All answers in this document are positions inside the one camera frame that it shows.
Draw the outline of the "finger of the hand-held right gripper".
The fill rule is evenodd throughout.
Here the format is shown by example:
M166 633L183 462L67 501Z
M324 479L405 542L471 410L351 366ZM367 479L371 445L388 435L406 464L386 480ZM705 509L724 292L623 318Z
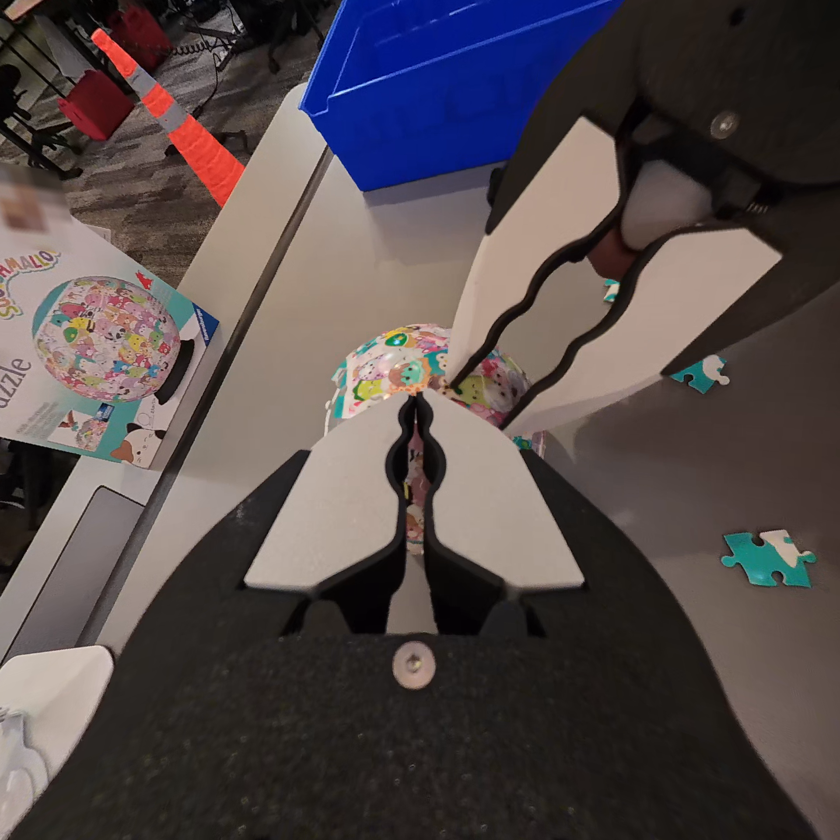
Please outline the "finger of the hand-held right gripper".
M531 309L555 270L592 249L621 198L614 138L579 117L479 244L450 333L452 386Z
M506 430L552 429L649 387L781 258L743 227L665 240L621 280L609 312L570 343L511 413Z

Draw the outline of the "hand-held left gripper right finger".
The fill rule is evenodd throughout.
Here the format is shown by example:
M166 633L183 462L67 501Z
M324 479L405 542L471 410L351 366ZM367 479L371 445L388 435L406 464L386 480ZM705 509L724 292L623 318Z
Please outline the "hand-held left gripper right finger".
M441 634L478 634L498 604L584 586L529 451L436 392L417 398L417 429L429 481L424 568Z

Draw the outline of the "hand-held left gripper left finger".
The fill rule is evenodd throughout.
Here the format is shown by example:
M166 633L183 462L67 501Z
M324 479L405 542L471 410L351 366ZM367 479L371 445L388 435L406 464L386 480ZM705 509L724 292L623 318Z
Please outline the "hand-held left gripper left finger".
M249 589L334 602L356 634L383 634L406 569L403 481L414 399L342 421L307 453L255 559Z

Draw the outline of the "colourful puzzle ball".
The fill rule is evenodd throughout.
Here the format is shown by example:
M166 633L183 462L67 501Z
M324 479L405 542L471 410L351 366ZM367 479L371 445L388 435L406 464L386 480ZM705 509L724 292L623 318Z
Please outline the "colourful puzzle ball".
M412 324L384 332L349 353L332 377L335 393L327 404L324 430L397 393L431 390L500 427L530 388L522 367L499 348L456 389L447 381L450 329Z

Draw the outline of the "teal puzzle box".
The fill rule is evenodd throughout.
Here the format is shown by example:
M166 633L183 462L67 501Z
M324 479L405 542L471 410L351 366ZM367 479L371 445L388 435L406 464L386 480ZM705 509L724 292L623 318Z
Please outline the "teal puzzle box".
M2 224L2 437L152 467L217 328L76 219Z

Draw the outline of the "person's right hand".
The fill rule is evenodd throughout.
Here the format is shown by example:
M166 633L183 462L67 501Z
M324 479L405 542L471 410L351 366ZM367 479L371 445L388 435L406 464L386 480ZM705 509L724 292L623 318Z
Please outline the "person's right hand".
M621 230L613 227L588 253L587 259L596 274L605 280L620 281L637 259L639 252L629 248Z

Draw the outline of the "blue plastic bin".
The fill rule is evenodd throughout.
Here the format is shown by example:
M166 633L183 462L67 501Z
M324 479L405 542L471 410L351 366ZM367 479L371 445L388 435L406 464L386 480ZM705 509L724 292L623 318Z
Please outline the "blue plastic bin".
M347 1L300 109L363 192L505 161L617 1Z

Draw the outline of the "grey closed laptop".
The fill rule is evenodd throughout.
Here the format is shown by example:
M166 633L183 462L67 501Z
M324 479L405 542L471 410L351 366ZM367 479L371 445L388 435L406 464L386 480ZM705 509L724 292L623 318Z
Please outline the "grey closed laptop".
M79 645L93 610L144 511L101 486L62 551L27 551L2 594L2 662Z

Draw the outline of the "orange grey striped barrier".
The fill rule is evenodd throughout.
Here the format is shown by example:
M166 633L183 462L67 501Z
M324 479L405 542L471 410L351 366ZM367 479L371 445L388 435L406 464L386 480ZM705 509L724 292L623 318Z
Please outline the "orange grey striped barrier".
M214 201L224 206L245 166L102 28L92 42L113 63Z

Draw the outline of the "clear plastic packaging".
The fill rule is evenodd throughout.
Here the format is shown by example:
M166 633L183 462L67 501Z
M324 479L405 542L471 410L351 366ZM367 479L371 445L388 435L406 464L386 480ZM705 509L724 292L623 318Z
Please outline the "clear plastic packaging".
M31 745L28 719L20 710L1 711L1 817L10 830L41 796L49 782L46 762Z

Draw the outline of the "red box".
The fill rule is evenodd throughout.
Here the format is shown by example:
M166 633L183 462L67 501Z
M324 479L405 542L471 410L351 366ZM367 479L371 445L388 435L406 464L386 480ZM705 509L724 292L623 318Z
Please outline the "red box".
M130 116L134 103L104 71L88 69L57 99L57 107L89 139L104 142Z
M107 18L111 37L139 65L154 74L172 54L174 46L156 17L143 5L131 4Z

